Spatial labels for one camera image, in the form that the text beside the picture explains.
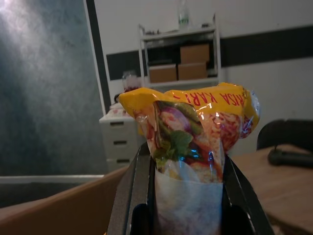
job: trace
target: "yellow packaging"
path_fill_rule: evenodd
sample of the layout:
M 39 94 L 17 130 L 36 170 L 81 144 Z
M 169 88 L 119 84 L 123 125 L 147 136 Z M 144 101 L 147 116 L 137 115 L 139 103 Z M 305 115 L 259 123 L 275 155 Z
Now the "yellow packaging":
M 196 169 L 201 182 L 221 181 L 222 152 L 248 136 L 259 121 L 256 96 L 227 83 L 164 94 L 140 88 L 121 94 L 119 100 L 140 124 L 159 171 L 168 160 L 183 161 Z M 212 169 L 212 164 L 214 172 L 203 174 L 203 167 Z M 177 172 L 169 174 L 179 179 Z

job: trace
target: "snack bag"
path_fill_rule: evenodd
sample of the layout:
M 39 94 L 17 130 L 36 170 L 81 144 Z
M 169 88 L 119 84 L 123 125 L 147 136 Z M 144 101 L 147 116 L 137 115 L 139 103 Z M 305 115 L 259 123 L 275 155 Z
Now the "snack bag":
M 220 234 L 224 152 L 259 121 L 259 102 L 242 86 L 121 94 L 156 162 L 157 234 Z

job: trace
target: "white wall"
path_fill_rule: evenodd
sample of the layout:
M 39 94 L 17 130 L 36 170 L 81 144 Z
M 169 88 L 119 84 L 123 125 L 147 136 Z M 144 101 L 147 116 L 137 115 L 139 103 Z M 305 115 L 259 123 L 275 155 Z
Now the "white wall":
M 228 81 L 254 90 L 261 103 L 261 119 L 231 154 L 253 152 L 259 131 L 275 119 L 313 119 L 313 58 L 259 63 L 222 69 Z
M 191 20 L 199 24 L 217 12 L 221 37 L 313 24 L 313 0 L 188 0 Z M 138 49 L 137 24 L 167 30 L 177 26 L 176 0 L 95 0 L 104 55 Z M 110 81 L 111 99 L 122 92 L 120 80 Z M 313 58 L 260 63 L 222 69 L 228 82 L 255 90 L 262 117 L 257 129 L 240 140 L 234 154 L 251 152 L 266 123 L 277 118 L 312 118 Z

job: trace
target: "wooden surface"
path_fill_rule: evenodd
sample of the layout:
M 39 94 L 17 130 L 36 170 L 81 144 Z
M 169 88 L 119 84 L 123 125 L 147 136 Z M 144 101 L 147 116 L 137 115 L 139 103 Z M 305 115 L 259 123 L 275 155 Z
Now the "wooden surface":
M 306 152 L 291 145 L 282 150 Z M 313 169 L 271 166 L 267 148 L 232 160 L 247 177 L 264 211 L 278 221 L 313 234 Z

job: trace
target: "black chair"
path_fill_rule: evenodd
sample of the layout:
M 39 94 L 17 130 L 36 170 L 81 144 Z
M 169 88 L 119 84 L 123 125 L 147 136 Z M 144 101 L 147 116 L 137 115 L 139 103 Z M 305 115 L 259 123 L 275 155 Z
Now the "black chair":
M 313 121 L 280 119 L 266 124 L 259 133 L 257 150 L 279 144 L 313 151 Z

